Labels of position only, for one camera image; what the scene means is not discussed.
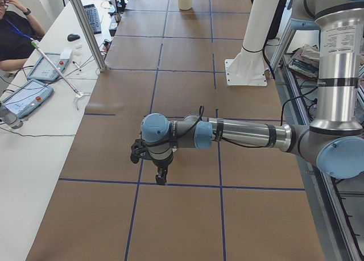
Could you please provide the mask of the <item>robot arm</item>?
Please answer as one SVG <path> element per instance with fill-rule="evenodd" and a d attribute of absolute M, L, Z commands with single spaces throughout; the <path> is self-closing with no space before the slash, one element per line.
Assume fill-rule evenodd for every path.
<path fill-rule="evenodd" d="M 293 0 L 291 20 L 296 27 L 305 23 L 321 31 L 317 113 L 309 125 L 274 126 L 202 114 L 169 121 L 154 113 L 142 120 L 131 161 L 152 161 L 158 168 L 156 182 L 163 185 L 174 149 L 208 148 L 224 140 L 244 147 L 278 148 L 337 179 L 362 173 L 363 128 L 354 111 L 360 85 L 363 0 Z"/>

